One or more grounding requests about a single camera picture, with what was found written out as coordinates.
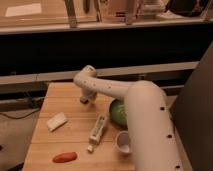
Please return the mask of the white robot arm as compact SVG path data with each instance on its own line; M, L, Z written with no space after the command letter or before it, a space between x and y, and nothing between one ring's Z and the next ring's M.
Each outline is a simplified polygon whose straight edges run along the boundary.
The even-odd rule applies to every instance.
M159 86L146 80L100 79L91 65L78 72L73 82L85 99L101 93L124 102L136 171L184 171L166 94Z

